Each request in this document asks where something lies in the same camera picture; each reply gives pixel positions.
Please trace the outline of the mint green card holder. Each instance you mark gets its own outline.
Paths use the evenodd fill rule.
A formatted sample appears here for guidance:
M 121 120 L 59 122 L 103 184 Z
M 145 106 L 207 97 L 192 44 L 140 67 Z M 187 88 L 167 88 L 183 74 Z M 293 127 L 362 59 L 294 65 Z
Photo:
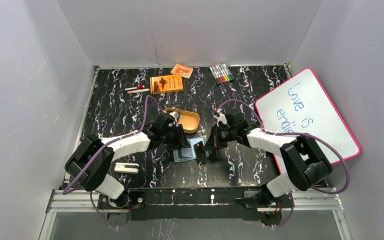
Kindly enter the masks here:
M 189 138 L 187 141 L 190 147 L 180 148 L 173 150 L 173 159 L 175 163 L 196 160 L 197 156 L 195 153 L 194 145 L 199 142 L 204 142 L 204 137 Z

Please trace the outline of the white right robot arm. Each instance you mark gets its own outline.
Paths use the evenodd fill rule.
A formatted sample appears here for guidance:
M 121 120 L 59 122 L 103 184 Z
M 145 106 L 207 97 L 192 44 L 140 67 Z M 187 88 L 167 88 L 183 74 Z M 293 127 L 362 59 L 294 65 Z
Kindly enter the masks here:
M 275 207 L 283 195 L 310 189 L 333 171 L 312 137 L 268 133 L 258 125 L 249 124 L 240 112 L 223 114 L 218 109 L 213 116 L 216 123 L 211 128 L 204 151 L 223 149 L 229 142 L 237 142 L 249 148 L 262 149 L 283 160 L 286 171 L 264 184 L 261 192 L 254 196 L 268 207 Z

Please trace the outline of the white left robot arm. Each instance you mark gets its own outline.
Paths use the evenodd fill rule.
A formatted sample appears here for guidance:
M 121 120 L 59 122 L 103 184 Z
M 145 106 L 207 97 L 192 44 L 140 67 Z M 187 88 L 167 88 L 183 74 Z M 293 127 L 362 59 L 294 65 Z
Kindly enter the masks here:
M 124 208 L 129 203 L 129 194 L 121 182 L 109 175 L 111 163 L 160 145 L 165 145 L 168 150 L 189 147 L 179 118 L 179 111 L 163 111 L 145 129 L 110 138 L 107 142 L 90 135 L 77 147 L 64 169 L 86 191 L 99 192 L 109 197 L 115 207 Z

